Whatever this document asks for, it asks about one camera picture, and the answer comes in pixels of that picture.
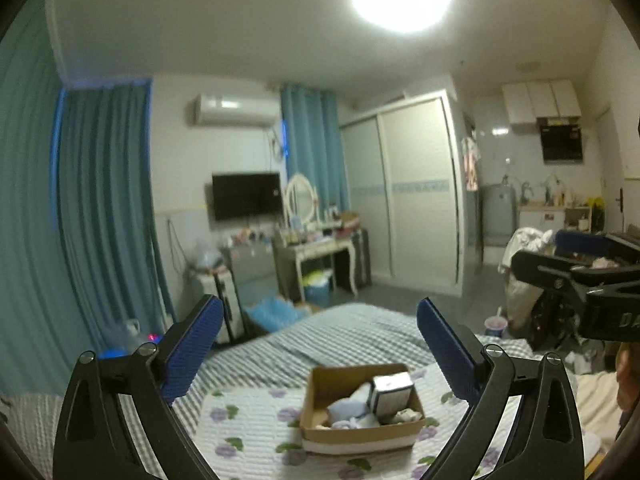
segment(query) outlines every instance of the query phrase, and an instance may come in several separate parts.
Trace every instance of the black suitcase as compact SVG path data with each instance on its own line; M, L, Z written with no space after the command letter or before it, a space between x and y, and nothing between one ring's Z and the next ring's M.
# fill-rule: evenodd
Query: black suitcase
M369 232L366 229L358 229L351 234L351 240L356 248L356 287L363 288L371 285ZM349 253L347 251L342 251L335 255L335 283L341 288L351 290L349 284Z

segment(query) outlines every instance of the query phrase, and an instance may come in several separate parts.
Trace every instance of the faucet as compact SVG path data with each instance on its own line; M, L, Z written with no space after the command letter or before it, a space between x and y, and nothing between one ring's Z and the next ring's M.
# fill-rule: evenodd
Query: faucet
M520 187L520 205L527 205L529 203L529 198L526 195L527 191L533 196L533 189L528 180L524 181Z

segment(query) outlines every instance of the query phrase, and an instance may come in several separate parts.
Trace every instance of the television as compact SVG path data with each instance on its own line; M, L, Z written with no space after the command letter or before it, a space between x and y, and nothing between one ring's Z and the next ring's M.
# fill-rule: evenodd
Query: television
M213 216L216 220L281 214L279 173L213 175Z
M542 158L546 162L582 162L582 132L576 124L540 128Z

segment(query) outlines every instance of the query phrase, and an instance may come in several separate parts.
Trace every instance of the metal screw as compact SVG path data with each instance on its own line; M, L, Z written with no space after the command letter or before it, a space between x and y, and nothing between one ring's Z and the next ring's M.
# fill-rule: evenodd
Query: metal screw
M142 345L138 347L138 350L136 350L136 352L138 352L140 355L148 356L153 354L157 348L158 347L156 347L155 343L142 343Z
M95 359L95 354L91 352L91 350L87 350L86 352L82 352L80 354L78 361L80 361L80 364L87 365L94 359Z
M487 347L484 350L491 357L501 357L502 354L504 354L504 350L500 348L498 345L487 345Z
M546 360L549 361L553 366L558 366L562 364L562 359L558 354L547 354Z

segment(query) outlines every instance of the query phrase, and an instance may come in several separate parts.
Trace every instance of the teal curtain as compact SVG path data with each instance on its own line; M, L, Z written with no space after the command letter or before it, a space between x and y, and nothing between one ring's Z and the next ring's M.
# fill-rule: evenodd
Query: teal curtain
M287 173L302 173L318 190L321 212L349 207L334 92L286 85L280 94L286 128Z
M60 233L74 295L103 348L137 319L161 332L148 172L149 84L66 93L60 124Z
M55 225L53 125L62 85L44 0L28 0L0 41L0 392L63 394L94 344Z

